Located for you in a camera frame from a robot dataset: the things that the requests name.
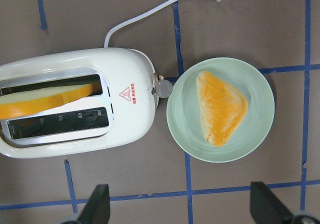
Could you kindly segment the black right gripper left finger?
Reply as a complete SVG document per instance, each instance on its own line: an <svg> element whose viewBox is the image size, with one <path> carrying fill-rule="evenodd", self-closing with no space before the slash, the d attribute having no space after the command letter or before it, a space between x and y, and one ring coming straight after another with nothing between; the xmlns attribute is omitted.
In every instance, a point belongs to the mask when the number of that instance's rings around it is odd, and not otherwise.
<svg viewBox="0 0 320 224"><path fill-rule="evenodd" d="M111 216L108 184L98 184L77 218L79 224L108 224Z"/></svg>

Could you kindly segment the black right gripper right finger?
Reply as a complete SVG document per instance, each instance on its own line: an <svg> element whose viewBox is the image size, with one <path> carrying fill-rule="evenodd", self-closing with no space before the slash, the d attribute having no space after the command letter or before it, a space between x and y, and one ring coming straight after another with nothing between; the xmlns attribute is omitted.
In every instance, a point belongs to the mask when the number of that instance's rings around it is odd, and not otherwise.
<svg viewBox="0 0 320 224"><path fill-rule="evenodd" d="M256 224L318 224L305 212L293 213L262 181L250 183L250 215Z"/></svg>

